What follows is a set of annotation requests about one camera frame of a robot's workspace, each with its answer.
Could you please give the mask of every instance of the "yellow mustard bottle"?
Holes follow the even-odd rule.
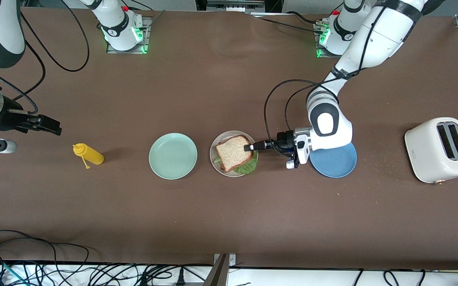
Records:
[[[89,147],[84,143],[78,143],[73,145],[73,152],[82,158],[86,169],[90,167],[86,164],[86,161],[89,161],[95,165],[100,165],[103,163],[103,155],[100,154],[97,150]]]

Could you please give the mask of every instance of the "toaster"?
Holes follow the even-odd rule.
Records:
[[[415,176],[425,183],[458,178],[458,120],[431,119],[404,135]]]

